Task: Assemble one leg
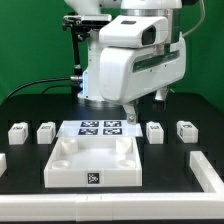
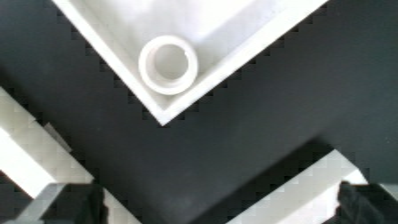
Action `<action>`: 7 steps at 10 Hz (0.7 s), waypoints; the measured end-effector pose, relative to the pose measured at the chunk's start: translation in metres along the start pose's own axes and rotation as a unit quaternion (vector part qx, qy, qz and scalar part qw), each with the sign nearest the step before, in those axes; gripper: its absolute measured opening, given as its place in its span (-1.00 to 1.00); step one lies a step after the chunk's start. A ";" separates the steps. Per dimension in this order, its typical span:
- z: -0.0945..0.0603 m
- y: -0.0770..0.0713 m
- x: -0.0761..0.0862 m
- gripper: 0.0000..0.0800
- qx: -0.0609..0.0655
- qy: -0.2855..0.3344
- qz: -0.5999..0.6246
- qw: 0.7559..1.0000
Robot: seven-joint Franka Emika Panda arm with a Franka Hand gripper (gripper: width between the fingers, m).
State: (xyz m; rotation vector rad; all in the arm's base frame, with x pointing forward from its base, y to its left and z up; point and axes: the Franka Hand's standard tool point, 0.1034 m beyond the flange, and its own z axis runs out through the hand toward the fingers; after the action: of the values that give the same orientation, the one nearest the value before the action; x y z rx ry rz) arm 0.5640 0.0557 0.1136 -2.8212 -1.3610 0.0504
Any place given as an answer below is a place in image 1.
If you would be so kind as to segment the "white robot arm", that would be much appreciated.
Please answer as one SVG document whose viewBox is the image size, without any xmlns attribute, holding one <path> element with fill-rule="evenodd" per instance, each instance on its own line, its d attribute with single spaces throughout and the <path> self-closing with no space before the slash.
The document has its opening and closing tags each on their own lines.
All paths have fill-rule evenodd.
<svg viewBox="0 0 224 224">
<path fill-rule="evenodd" d="M 64 0 L 74 11 L 63 26 L 88 41 L 88 67 L 80 79 L 82 101 L 121 105 L 137 122 L 136 100 L 183 78 L 186 45 L 180 32 L 183 0 Z"/>
</svg>

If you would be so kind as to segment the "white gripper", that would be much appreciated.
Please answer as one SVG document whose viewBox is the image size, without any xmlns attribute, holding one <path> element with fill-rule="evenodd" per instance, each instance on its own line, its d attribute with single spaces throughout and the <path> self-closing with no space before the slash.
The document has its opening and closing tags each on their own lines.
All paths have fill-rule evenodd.
<svg viewBox="0 0 224 224">
<path fill-rule="evenodd" d="M 135 103 L 130 101 L 157 90 L 153 108 L 164 110 L 169 92 L 167 85 L 184 76 L 186 44 L 183 38 L 171 44 L 169 52 L 163 55 L 155 55 L 155 50 L 155 47 L 107 47 L 101 53 L 100 93 L 106 101 L 124 104 L 128 123 L 137 122 Z"/>
</svg>

